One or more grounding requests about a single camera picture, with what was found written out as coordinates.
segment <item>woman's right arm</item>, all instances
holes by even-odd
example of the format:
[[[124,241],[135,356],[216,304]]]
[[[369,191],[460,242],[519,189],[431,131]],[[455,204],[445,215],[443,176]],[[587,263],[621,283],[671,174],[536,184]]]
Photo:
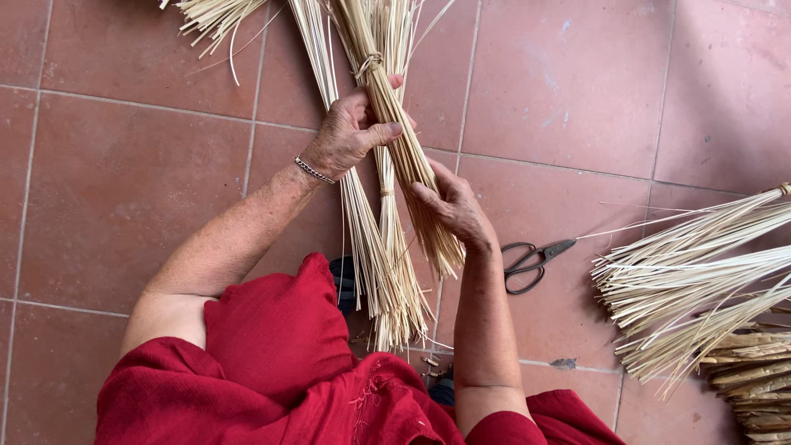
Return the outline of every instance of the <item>woman's right arm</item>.
[[[499,411],[532,420],[522,390],[497,234],[467,181],[439,162],[429,163],[441,194],[419,183],[412,185],[412,192],[467,250],[453,338],[456,425],[466,437],[484,417]]]

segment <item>straw bundle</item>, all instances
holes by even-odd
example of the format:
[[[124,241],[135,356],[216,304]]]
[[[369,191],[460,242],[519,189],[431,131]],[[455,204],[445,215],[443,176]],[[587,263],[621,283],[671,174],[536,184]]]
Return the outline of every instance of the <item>straw bundle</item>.
[[[404,134],[388,145],[395,167],[395,177],[404,191],[407,209],[424,253],[440,276],[453,275],[453,268],[464,265],[461,244],[448,230],[409,192],[413,182],[421,182],[438,192],[437,181],[428,165],[417,137],[401,108],[398,97],[390,88],[387,71],[383,65],[382,49],[373,36],[371,3],[361,0],[329,0],[327,9],[335,21],[352,67],[357,67],[356,78],[369,87],[373,111],[380,122],[399,122]],[[395,16],[380,15],[389,27]],[[393,38],[403,44],[402,32]]]
[[[331,47],[328,43],[329,23],[325,35],[321,10],[315,0],[290,0],[290,4],[308,49],[324,105],[329,109],[332,101],[338,96]],[[389,189],[392,190],[392,180],[389,184]],[[359,295],[365,292],[368,294],[369,317],[375,319],[373,326],[377,335],[374,349],[402,350],[414,336],[427,339],[428,328],[422,309],[425,309],[431,318],[433,315],[414,275],[397,213],[391,215],[394,220],[388,222],[386,226],[388,230],[385,230],[383,225],[380,234],[356,169],[350,170],[342,178],[341,190],[343,207],[351,228],[355,276],[361,276],[360,271],[362,271],[362,281],[365,282],[364,289],[358,287],[358,309]],[[401,245],[394,244],[399,237]]]
[[[382,48],[385,71],[387,74],[403,74],[404,83],[395,91],[399,103],[403,103],[403,92],[406,88],[407,79],[407,55],[414,41],[414,28],[419,18],[419,8],[413,0],[369,0],[367,5],[371,13],[372,33],[377,38],[379,48]],[[358,66],[353,66],[355,71],[359,71]],[[411,332],[417,333],[418,337],[424,340],[428,338],[425,318],[423,311],[432,320],[434,318],[426,297],[420,291],[418,279],[415,276],[410,258],[408,245],[404,239],[401,220],[398,215],[396,204],[396,173],[388,149],[378,146],[374,149],[374,156],[377,160],[377,172],[379,173],[380,203],[381,213],[379,228],[384,243],[385,251],[393,266],[395,279],[401,284],[404,293],[400,295],[399,306],[403,311],[391,314],[382,314],[377,321],[382,325],[404,325],[409,326]]]
[[[673,317],[673,323],[703,303],[785,267],[789,258],[782,251],[705,261],[791,221],[791,203],[770,204],[788,192],[791,187],[783,184],[735,202],[649,222],[701,214],[595,260],[592,276],[615,324],[631,336],[664,318]]]
[[[179,28],[184,35],[193,31],[200,35],[192,41],[191,46],[209,35],[213,42],[201,53],[202,59],[206,53],[214,54],[229,32],[239,27],[239,24],[253,11],[257,10],[267,0],[185,0],[176,3],[186,16],[184,25]],[[169,0],[161,0],[160,8],[164,9]]]
[[[314,0],[290,0],[290,5],[302,40],[308,49],[308,57],[319,84],[324,107],[328,110],[332,102],[338,99],[338,88],[332,66],[331,47],[330,50],[327,49],[327,35],[324,33],[320,6]],[[384,251],[357,169],[352,167],[340,182],[343,210],[351,231],[357,309],[361,308],[360,295],[366,294],[371,318],[390,313],[396,310],[393,303],[401,292],[398,283],[393,279],[392,266]],[[380,329],[377,333],[377,351],[389,351],[396,344],[405,342],[398,329]]]
[[[750,444],[791,444],[791,333],[755,330],[729,334],[702,362]]]
[[[663,384],[663,397],[667,396],[675,382],[710,360],[704,356],[723,338],[791,298],[791,285],[785,285],[791,274],[771,289],[744,293],[762,277],[791,267],[791,246],[716,259],[791,221],[791,203],[772,203],[790,192],[783,184],[735,202],[649,222],[699,215],[594,261],[592,275],[602,300],[624,335],[619,340],[655,329],[616,348],[631,375],[644,382],[670,370]]]

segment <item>silver chain bracelet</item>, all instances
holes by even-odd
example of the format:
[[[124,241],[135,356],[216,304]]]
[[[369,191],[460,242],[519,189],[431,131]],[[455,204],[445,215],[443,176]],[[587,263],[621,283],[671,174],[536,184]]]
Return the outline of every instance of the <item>silver chain bracelet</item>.
[[[300,167],[302,167],[302,169],[303,169],[304,171],[306,171],[306,172],[308,172],[308,173],[312,174],[313,176],[315,176],[315,177],[317,177],[317,178],[321,179],[322,181],[329,182],[330,184],[334,184],[334,183],[335,183],[335,181],[333,181],[332,179],[330,179],[330,178],[328,178],[328,177],[324,176],[323,174],[321,174],[321,173],[319,173],[319,172],[315,171],[315,170],[314,170],[314,169],[313,169],[313,168],[312,168],[310,165],[308,165],[308,164],[305,164],[305,161],[302,161],[302,160],[299,158],[299,155],[297,155],[297,157],[296,157],[296,158],[294,158],[294,162],[296,162],[296,163],[297,163],[297,165],[299,165]]]

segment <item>tied string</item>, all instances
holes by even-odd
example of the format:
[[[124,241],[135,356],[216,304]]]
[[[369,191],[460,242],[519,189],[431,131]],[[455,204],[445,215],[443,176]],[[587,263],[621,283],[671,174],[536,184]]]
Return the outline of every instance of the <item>tied string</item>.
[[[382,53],[376,51],[372,54],[369,54],[368,57],[365,58],[365,61],[360,66],[360,70],[354,75],[354,80],[360,80],[363,74],[367,70],[372,70],[373,68],[378,67],[382,64]]]

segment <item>scissor blade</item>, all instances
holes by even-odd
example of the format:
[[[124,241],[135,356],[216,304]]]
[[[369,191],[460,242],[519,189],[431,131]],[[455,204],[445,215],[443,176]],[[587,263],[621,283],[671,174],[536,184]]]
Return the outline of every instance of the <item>scissor blade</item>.
[[[547,258],[551,258],[551,257],[554,258],[557,255],[560,255],[561,253],[565,252],[566,250],[571,249],[571,246],[575,244],[577,244],[576,239],[561,241],[558,244],[551,245],[545,248],[544,255],[547,256]]]

